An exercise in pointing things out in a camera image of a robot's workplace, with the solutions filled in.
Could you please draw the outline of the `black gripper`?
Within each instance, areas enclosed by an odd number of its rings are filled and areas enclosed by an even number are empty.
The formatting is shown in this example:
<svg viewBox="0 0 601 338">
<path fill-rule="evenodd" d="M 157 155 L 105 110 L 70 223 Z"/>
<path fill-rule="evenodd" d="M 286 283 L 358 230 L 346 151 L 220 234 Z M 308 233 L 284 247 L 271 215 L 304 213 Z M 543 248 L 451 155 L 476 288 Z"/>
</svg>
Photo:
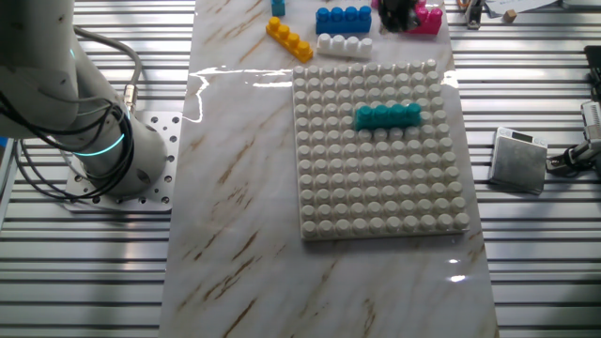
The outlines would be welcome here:
<svg viewBox="0 0 601 338">
<path fill-rule="evenodd" d="M 407 32 L 416 29 L 421 25 L 421 20 L 414 10 L 416 0 L 379 0 L 378 11 L 381 27 L 388 32 L 395 31 L 395 17 L 400 32 Z"/>
</svg>

